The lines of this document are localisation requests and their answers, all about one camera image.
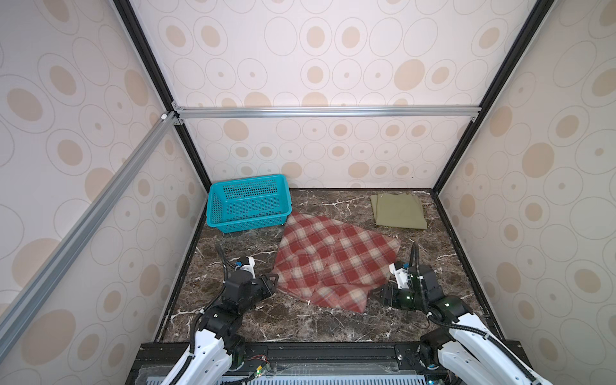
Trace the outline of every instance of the black frame edge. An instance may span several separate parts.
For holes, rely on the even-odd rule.
[[[485,93],[484,98],[479,104],[481,107],[479,115],[474,121],[471,120],[468,124],[462,138],[447,161],[445,168],[443,168],[443,171],[440,173],[440,176],[433,188],[436,195],[438,195],[443,189],[456,165],[460,159],[462,159],[462,156],[470,145],[472,138],[475,136],[479,126],[481,126],[488,112],[491,110],[492,105],[496,102],[498,95],[507,83],[507,80],[526,51],[526,48],[528,48],[532,38],[535,36],[535,32],[537,32],[537,29],[541,25],[545,15],[548,13],[553,3],[554,0],[537,0],[535,6],[530,11],[528,18],[524,22],[522,29],[520,29],[520,32],[516,37],[516,40],[513,42],[511,49],[507,53],[503,64],[496,73],[494,80],[488,88],[488,91]]]
[[[173,366],[188,346],[187,342],[151,342],[141,344],[132,363],[126,385],[133,385],[142,367]],[[297,364],[380,364],[398,370],[414,371],[426,379],[444,379],[446,368],[427,370],[419,363],[415,352],[419,341],[412,342],[247,342],[247,357],[265,354],[272,365]],[[246,376],[253,365],[233,372]]]
[[[135,49],[139,53],[139,57],[141,58],[148,75],[150,75],[152,83],[156,87],[156,91],[160,96],[160,99],[163,101],[163,106],[167,111],[173,111],[177,117],[177,112],[173,107],[173,95],[169,90],[167,82],[164,80],[163,73],[158,66],[156,57],[154,56],[152,48],[145,37],[145,33],[139,24],[139,20],[137,19],[137,15],[135,14],[130,1],[113,0],[113,3],[115,4],[120,18],[122,19],[122,22],[131,37]],[[177,134],[180,137],[188,156],[190,157],[190,161],[193,163],[195,170],[197,171],[197,175],[199,175],[199,178],[201,179],[201,183],[203,183],[205,190],[209,193],[209,188],[212,186],[212,182],[210,181],[208,173],[201,162],[201,158],[197,153],[197,148],[193,143],[193,140],[190,138],[190,134],[188,133],[184,122],[180,119],[178,120],[181,124],[176,126]]]
[[[464,249],[462,248],[462,244],[460,243],[460,240],[458,239],[458,236],[453,229],[452,223],[449,221],[449,217],[447,216],[447,213],[445,212],[445,208],[443,207],[443,204],[440,202],[440,198],[438,194],[436,194],[436,192],[432,192],[432,199],[434,200],[436,211],[439,213],[440,218],[443,220],[443,225],[445,225],[447,234],[449,235],[449,238],[452,241],[453,249],[458,255],[460,264],[462,265],[462,268],[464,269],[466,276],[471,282],[471,286],[472,286],[473,291],[475,292],[475,297],[477,298],[477,302],[479,303],[479,305],[481,306],[481,309],[484,312],[485,322],[488,328],[494,335],[499,337],[501,340],[504,339],[505,336],[503,334],[503,330],[501,329],[498,322],[496,321],[494,312],[492,311],[492,308],[490,307],[488,299],[486,298],[484,294],[481,284],[479,283],[479,280],[477,279],[477,276],[475,275],[475,271],[472,269],[471,263],[468,260],[468,257],[466,256]]]
[[[173,285],[171,296],[169,297],[169,301],[167,301],[167,305],[164,308],[163,318],[158,325],[158,330],[156,331],[154,342],[162,342],[164,334],[165,332],[167,332],[167,326],[169,326],[169,321],[171,319],[173,309],[175,309],[176,307],[177,299],[179,298],[180,291],[182,290],[182,286],[184,285],[184,279],[186,278],[186,274],[188,273],[188,268],[190,267],[190,263],[192,262],[192,257],[193,255],[195,255],[195,249],[197,248],[199,239],[201,239],[201,233],[206,222],[205,212],[207,209],[207,205],[208,204],[206,202],[205,206],[203,207],[203,213],[201,214],[201,218],[199,218],[199,222],[197,223],[195,234],[192,238],[192,241],[190,242],[190,246],[188,247],[186,257],[184,257],[182,267],[180,268],[180,272],[178,273],[176,282]]]

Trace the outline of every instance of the plaid towel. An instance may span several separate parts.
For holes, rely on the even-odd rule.
[[[400,241],[326,217],[291,213],[272,273],[303,301],[363,312],[368,292],[387,282]]]

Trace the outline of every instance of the white plastic mount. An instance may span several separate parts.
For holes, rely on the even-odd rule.
[[[395,265],[389,265],[389,272],[394,275],[398,289],[408,289],[408,271],[404,268],[395,269]]]
[[[189,355],[190,352],[186,348],[161,385],[168,385],[173,381]],[[177,385],[216,384],[230,367],[231,356],[225,350],[222,339],[217,339],[215,334],[209,330],[197,331],[195,333],[195,356]]]
[[[458,319],[457,325],[471,326],[486,331],[494,337],[476,314],[464,314]],[[439,361],[443,367],[456,373],[467,384],[530,385],[530,380],[513,361],[498,346],[484,339],[483,336],[456,329],[449,329],[449,334],[457,341],[457,345],[450,344],[450,342],[443,345],[443,349],[439,350]],[[472,355],[468,354],[464,348],[460,349],[461,347],[466,348]],[[526,364],[522,363],[522,365],[537,377],[541,385],[552,385]]]
[[[254,276],[254,258],[253,257],[248,257],[248,265],[244,265],[244,266],[240,267],[240,270],[246,270],[247,272],[250,272],[250,274],[253,275],[253,279],[255,279],[255,276]]]

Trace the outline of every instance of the blue plastic basket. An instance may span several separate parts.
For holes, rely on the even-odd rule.
[[[291,214],[291,194],[281,174],[214,183],[209,190],[208,226],[224,233],[282,225]]]

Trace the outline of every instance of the wallpaper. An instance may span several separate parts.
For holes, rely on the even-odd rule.
[[[189,119],[213,182],[286,175],[304,188],[431,188],[468,116]]]
[[[105,1],[0,2],[0,315],[161,111]]]
[[[0,364],[1,385],[123,385],[205,206],[171,128]]]
[[[554,384],[616,378],[616,1],[552,11],[441,199],[508,338]]]
[[[133,0],[179,105],[478,104],[533,0]]]

